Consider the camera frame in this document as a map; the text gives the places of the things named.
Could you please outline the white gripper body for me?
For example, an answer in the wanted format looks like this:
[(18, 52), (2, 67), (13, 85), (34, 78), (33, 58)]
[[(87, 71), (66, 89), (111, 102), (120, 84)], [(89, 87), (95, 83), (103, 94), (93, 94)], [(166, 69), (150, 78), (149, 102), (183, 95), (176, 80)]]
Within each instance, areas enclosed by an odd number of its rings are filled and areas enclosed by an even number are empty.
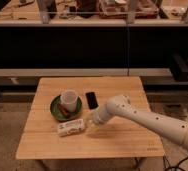
[(111, 118), (112, 115), (107, 111), (105, 107), (98, 107), (92, 112), (92, 120), (95, 125), (104, 125)]

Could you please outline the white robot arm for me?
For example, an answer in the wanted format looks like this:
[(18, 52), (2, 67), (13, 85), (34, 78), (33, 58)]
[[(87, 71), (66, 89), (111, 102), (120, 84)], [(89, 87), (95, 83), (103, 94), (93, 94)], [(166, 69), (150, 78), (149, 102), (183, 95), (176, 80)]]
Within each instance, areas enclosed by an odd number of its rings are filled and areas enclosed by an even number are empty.
[(103, 125), (115, 116), (134, 121), (188, 150), (188, 122), (186, 121), (138, 109), (130, 104), (126, 95), (109, 98), (93, 111), (92, 120), (95, 125)]

